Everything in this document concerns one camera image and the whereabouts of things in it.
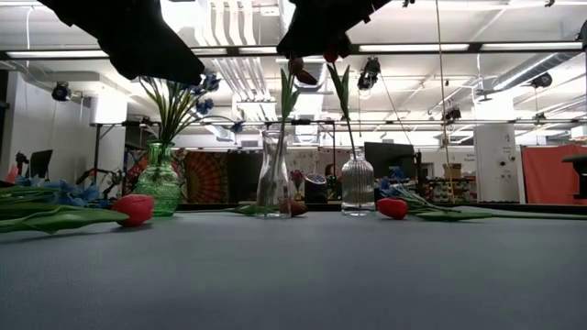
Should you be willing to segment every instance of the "table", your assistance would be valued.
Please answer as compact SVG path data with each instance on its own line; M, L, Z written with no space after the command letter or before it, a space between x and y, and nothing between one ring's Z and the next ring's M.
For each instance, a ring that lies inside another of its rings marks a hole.
M178 214L0 236L0 328L586 329L587 222Z

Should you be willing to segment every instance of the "orange curtain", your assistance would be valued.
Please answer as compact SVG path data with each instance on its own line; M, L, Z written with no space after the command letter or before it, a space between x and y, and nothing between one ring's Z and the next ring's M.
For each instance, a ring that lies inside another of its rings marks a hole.
M529 204L587 204L576 200L579 193L579 175L572 163L563 163L566 156L586 153L581 146L522 149L526 198Z

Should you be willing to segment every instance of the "ribbed glass vase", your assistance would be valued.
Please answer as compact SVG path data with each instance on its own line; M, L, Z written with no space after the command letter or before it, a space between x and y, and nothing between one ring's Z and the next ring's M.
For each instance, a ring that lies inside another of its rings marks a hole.
M286 153L286 135L277 130L263 132L263 166L260 169L257 186L258 218L286 219L292 216L289 172L285 164Z
M149 142L149 166L140 173L135 193L155 199L155 216L171 216L181 200L180 183L172 166L172 143Z
M365 160L362 150L352 152L350 160L342 167L342 214L369 215L375 211L373 192L373 167Z

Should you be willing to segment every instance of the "security camera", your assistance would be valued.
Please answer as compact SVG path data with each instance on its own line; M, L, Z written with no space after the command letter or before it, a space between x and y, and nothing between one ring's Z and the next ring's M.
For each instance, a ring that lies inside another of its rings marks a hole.
M67 102L72 99L72 90L69 89L69 84L67 82L57 82L57 85L53 88L51 96L55 101Z

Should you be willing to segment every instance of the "rope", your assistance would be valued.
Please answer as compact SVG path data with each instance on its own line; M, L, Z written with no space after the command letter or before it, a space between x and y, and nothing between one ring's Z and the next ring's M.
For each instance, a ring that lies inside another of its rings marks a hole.
M442 99L445 99L444 96L444 68L442 62L442 37L440 33L440 10L438 9L438 0L436 0L437 5L437 31L438 31L438 54L440 58L440 81L442 84L442 88L440 91L442 92ZM450 171L450 157L449 157L449 136L447 134L447 105L445 102L442 102L442 121L443 121L443 138L445 141L445 151L447 156L447 171L449 172L449 193L450 193L450 200L455 203L455 193L454 193L454 186L452 185L452 172Z

